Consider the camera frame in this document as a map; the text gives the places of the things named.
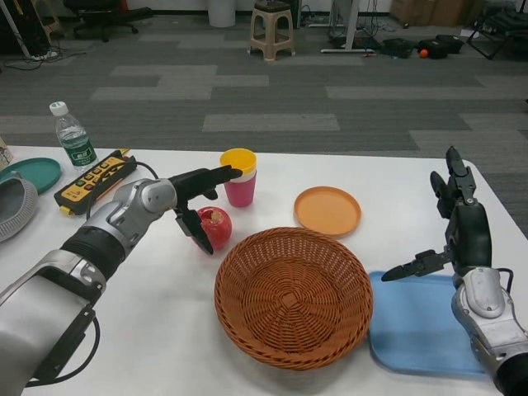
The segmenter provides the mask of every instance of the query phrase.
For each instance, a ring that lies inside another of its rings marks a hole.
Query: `robotic hand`
[[[188,201],[200,195],[214,200],[217,185],[240,176],[240,170],[227,166],[124,185],[59,250],[48,253],[4,290],[0,294],[0,395],[19,396],[26,386],[71,378],[56,377],[91,322],[97,337],[93,306],[107,281],[150,224],[166,211],[174,210],[185,234],[212,254],[200,217],[188,209]],[[32,378],[38,381],[28,382]]]
[[[469,334],[475,357],[506,396],[528,394],[528,333],[517,322],[510,296],[513,272],[492,268],[492,243],[484,207],[473,197],[476,189],[469,167],[455,148],[446,154],[449,181],[433,172],[431,185],[437,208],[449,219],[444,252],[418,253],[416,259],[387,271],[382,281],[424,276],[453,263],[456,288],[451,308]],[[507,288],[500,272],[508,272]]]

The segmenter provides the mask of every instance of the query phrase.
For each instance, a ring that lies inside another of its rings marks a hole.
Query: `plastic cup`
[[[255,196],[257,181],[257,156],[246,148],[231,148],[220,157],[222,166],[240,169],[242,176],[224,183],[229,203],[236,208],[249,206]]]

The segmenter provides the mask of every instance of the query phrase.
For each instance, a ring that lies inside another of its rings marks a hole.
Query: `red apple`
[[[224,210],[214,206],[206,206],[198,210],[201,227],[204,229],[215,251],[220,250],[231,238],[231,219]]]

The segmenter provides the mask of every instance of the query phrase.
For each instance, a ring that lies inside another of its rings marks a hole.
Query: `brown woven basket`
[[[359,260],[309,229],[256,233],[225,258],[214,286],[225,332],[248,355],[308,370],[340,359],[369,329],[373,298]]]

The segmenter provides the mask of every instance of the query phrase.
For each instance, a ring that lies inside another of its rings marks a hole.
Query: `plastic stool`
[[[255,35],[257,17],[262,18],[266,23],[266,32],[262,35]],[[282,17],[288,20],[288,35],[279,33],[277,22]],[[251,42],[247,53],[251,54],[253,48],[261,50],[266,61],[276,60],[277,51],[280,50],[290,49],[292,56],[295,55],[294,23],[291,18],[290,4],[277,1],[255,3],[251,18]]]

